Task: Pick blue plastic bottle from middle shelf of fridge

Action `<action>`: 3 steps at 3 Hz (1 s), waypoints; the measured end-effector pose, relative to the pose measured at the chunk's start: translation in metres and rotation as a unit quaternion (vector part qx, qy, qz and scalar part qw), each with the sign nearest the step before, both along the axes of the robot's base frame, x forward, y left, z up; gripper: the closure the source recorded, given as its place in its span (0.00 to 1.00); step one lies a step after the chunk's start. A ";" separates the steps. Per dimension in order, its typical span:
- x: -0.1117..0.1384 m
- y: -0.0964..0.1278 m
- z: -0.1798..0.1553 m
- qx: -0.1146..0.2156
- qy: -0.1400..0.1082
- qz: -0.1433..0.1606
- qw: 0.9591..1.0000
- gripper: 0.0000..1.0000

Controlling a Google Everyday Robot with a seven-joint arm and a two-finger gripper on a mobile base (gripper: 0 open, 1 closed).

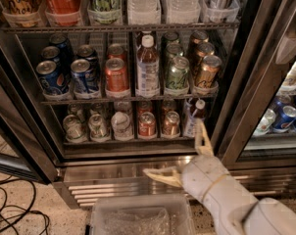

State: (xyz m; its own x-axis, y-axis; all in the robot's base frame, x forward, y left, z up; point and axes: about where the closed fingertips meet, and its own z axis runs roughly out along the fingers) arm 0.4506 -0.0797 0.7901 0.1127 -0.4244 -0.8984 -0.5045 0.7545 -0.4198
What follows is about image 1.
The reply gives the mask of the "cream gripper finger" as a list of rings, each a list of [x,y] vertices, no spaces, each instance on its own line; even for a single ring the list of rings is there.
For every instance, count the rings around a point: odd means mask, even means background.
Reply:
[[[211,141],[208,137],[207,129],[204,122],[197,118],[195,124],[195,150],[198,155],[212,157],[214,155]]]
[[[170,166],[165,168],[144,168],[143,172],[152,180],[165,183],[172,187],[181,188],[181,173],[176,166]]]

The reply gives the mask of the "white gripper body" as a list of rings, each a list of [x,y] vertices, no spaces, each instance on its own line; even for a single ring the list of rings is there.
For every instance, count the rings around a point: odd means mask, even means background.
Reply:
[[[186,193],[202,202],[206,193],[229,171],[216,157],[200,155],[185,166],[181,174],[181,182]]]

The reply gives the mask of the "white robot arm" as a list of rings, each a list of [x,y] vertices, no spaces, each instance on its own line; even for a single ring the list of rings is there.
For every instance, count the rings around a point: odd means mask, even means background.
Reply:
[[[296,213],[273,198],[257,199],[213,152],[202,120],[195,124],[197,156],[182,168],[145,168],[153,180],[179,187],[211,214],[217,235],[296,235]]]

